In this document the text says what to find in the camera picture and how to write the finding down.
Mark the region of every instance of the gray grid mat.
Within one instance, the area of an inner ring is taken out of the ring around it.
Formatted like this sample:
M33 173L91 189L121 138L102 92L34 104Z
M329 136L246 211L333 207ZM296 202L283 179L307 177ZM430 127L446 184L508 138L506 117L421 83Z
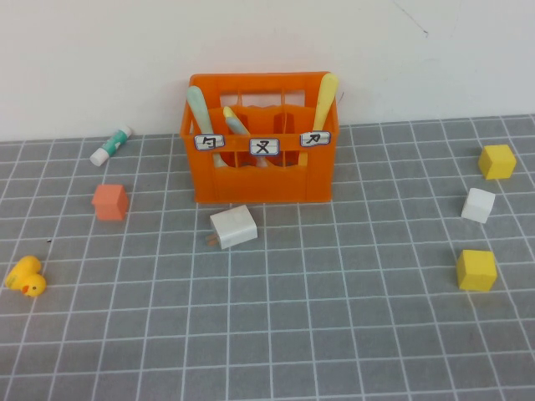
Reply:
M341 129L334 201L250 208L259 238L206 245L182 143L133 137L0 144L0 275L43 261L35 301L0 292L0 398L535 399L532 116ZM483 145L509 144L485 181ZM124 223L96 185L123 184ZM497 194L484 225L469 188ZM492 292L458 290L461 249L492 249Z

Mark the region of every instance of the label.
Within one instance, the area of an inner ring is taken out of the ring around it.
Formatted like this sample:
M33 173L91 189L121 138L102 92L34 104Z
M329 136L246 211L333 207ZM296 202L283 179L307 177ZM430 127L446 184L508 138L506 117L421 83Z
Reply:
M312 131L301 134L301 146L304 148L317 145L328 145L330 142L331 133L328 131Z
M278 140L268 138L250 140L249 151L253 156L278 155Z
M123 131L117 131L114 136L109 138L102 146L100 146L102 149L108 153L108 155L113 155L119 146L121 146L126 140L128 139L128 136Z
M196 135L195 147L197 150L211 150L225 146L223 135Z

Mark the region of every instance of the wooden block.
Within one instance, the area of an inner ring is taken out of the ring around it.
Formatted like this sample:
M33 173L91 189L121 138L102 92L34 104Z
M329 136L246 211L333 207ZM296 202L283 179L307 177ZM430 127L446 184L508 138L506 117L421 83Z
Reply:
M461 290L490 291L497 279L494 254L465 249L457 262L457 281Z
M517 159L509 145L488 145L483 148L477 164L487 180L500 180L511 176Z
M124 220L128 210L128 196L122 185L99 185L91 203L102 221Z

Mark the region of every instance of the crate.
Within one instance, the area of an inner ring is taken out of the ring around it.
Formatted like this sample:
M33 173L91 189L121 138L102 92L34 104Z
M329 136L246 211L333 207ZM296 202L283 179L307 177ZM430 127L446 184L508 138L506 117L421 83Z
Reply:
M334 101L325 121L330 133L327 145L303 147L301 134L310 132L325 72L290 74L198 74L190 85L201 88L215 134L223 135L224 146L198 150L195 136L201 131L186 102L181 138L199 203L326 202L331 200L338 115ZM288 104L287 98L304 93L304 106ZM246 95L280 96L280 104L244 106ZM223 116L222 97L236 97L231 109L251 136L234 135ZM277 155L266 157L268 166L256 166L250 153L250 140L278 140ZM215 167L212 153L219 153L228 166Z

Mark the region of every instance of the yellow toy duck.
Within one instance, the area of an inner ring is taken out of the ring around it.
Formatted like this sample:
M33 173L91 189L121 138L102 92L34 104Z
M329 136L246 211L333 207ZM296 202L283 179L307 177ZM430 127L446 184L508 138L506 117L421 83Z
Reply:
M41 295L47 287L47 282L38 274L39 270L41 262L37 257L23 257L9 272L6 287L10 290L20 290L27 297Z

